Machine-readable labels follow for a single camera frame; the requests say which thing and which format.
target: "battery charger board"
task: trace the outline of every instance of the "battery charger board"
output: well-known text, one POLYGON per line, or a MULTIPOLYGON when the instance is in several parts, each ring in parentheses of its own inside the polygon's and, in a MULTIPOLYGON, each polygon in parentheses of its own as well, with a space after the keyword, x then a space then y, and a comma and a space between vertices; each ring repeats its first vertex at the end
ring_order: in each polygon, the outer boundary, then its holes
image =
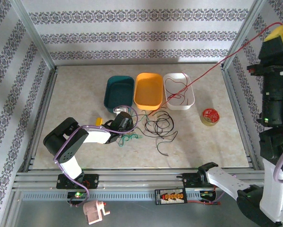
POLYGON ((155 202, 156 205, 188 203, 186 190, 184 188, 156 189, 155 202))

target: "orange plastic tray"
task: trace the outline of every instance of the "orange plastic tray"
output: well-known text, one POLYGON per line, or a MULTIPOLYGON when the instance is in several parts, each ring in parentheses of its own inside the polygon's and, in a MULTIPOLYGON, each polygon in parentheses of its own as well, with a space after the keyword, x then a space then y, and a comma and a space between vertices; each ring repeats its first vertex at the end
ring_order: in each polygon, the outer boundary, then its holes
POLYGON ((134 102, 141 110, 157 110, 163 98, 163 78, 156 73, 141 73, 136 78, 134 102))

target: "marble-patterned surface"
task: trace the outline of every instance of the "marble-patterned surface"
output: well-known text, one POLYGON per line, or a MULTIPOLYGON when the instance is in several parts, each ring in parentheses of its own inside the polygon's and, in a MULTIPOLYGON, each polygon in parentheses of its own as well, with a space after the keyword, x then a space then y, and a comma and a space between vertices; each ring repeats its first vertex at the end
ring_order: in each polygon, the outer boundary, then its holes
MULTIPOLYGON (((53 156, 43 145, 43 139, 67 117, 73 117, 80 125, 94 124, 97 117, 102 117, 104 122, 115 118, 115 114, 109 113, 103 105, 106 82, 111 76, 128 75, 136 78, 142 72, 164 76, 183 71, 193 80, 211 66, 174 64, 59 67, 33 168, 57 168, 52 161, 53 156)), ((223 167, 248 166, 220 68, 216 67, 194 83, 193 89, 195 104, 189 110, 167 109, 178 130, 172 143, 160 145, 161 152, 168 153, 168 157, 156 150, 156 139, 143 137, 128 141, 123 147, 119 147, 116 142, 109 145, 85 143, 75 155, 78 163, 82 168, 198 167, 212 161, 223 167), (221 115, 220 121, 213 127, 203 125, 199 118, 205 108, 215 108, 221 115)))

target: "plastic tray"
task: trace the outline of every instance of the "plastic tray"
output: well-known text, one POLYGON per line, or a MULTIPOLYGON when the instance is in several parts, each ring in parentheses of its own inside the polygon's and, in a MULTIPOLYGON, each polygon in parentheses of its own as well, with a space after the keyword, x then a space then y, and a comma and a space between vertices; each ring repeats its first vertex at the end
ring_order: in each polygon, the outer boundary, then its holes
MULTIPOLYGON (((176 94, 182 90, 186 85, 191 83, 191 79, 188 75, 183 73, 169 73, 164 76, 164 87, 166 100, 172 94, 176 94)), ((175 96, 167 102, 167 107, 170 110, 187 110, 195 102, 194 92, 192 86, 189 86, 180 95, 175 96)))
POLYGON ((129 76, 113 76, 107 82, 104 106, 113 113, 119 105, 132 106, 134 79, 129 76))
POLYGON ((156 110, 163 98, 163 79, 156 73, 141 73, 136 78, 134 102, 141 110, 156 110))

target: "floral wallpaper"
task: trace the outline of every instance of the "floral wallpaper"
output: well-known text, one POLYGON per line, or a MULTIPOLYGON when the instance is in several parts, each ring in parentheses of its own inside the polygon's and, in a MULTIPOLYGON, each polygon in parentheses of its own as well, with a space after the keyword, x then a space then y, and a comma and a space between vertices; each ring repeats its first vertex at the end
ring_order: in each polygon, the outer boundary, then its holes
MULTIPOLYGON (((245 44, 265 27, 276 21, 283 23, 283 0, 268 0, 256 17, 252 28, 241 45, 245 44)), ((257 163, 261 168, 263 168, 263 164, 260 158, 258 134, 265 130, 265 128, 259 124, 256 119, 259 118, 259 114, 261 113, 263 78, 250 76, 250 73, 247 71, 247 66, 260 62, 258 54, 261 44, 267 35, 275 28, 276 26, 270 28, 255 41, 248 44, 243 51, 237 53, 228 68, 228 74, 234 87, 240 110, 243 114, 243 120, 250 138, 251 146, 257 157, 257 163)))
POLYGON ((217 61, 228 52, 252 3, 23 0, 56 65, 217 61))
POLYGON ((34 132, 49 69, 8 0, 0 0, 0 222, 34 132))

